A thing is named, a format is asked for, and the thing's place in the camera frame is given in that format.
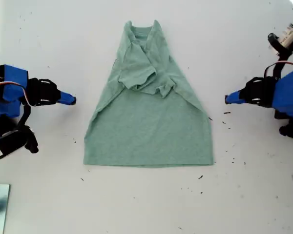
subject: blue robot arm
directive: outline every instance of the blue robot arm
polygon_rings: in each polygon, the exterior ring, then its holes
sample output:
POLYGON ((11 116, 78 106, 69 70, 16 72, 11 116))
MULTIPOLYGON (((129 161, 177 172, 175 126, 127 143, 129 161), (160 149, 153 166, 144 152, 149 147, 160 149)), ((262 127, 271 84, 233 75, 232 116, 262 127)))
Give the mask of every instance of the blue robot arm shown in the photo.
POLYGON ((31 106, 55 103, 75 105, 76 98, 57 89, 48 79, 28 78, 26 70, 9 65, 0 66, 0 159, 25 146, 31 153, 38 152, 34 133, 25 125, 31 106), (24 114, 16 123, 13 118, 24 114))

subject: black bracket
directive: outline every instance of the black bracket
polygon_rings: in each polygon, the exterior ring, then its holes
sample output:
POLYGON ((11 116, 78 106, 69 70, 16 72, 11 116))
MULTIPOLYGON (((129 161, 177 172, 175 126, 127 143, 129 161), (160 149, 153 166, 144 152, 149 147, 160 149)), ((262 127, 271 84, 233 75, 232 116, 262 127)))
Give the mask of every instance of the black bracket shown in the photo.
POLYGON ((49 79, 29 79, 26 91, 32 106, 53 105, 61 98, 57 85, 49 79))
POLYGON ((36 137, 30 128, 25 125, 30 112, 30 106, 24 105, 24 114, 15 128, 0 137, 0 159, 23 146, 33 154, 38 152, 36 137))

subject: t-shirt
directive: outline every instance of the t-shirt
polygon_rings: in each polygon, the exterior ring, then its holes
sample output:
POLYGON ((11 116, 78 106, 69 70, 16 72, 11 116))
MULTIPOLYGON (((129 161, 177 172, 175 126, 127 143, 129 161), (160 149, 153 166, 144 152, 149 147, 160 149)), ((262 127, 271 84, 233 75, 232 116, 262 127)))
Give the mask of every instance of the t-shirt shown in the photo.
POLYGON ((84 164, 213 164, 209 118, 170 56, 158 21, 125 25, 84 143, 84 164))

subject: white surface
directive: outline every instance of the white surface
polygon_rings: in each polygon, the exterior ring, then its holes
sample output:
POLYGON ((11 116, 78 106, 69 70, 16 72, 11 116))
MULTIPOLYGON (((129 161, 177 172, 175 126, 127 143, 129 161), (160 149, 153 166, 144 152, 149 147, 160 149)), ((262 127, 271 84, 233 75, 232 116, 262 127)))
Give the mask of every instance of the white surface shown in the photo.
POLYGON ((273 110, 224 104, 277 60, 267 35, 292 20, 286 0, 0 0, 0 62, 77 96, 74 107, 32 110, 37 155, 0 160, 0 183, 12 185, 5 233, 293 234, 293 140, 273 110), (123 25, 154 19, 213 119, 217 163, 84 166, 83 137, 123 25))

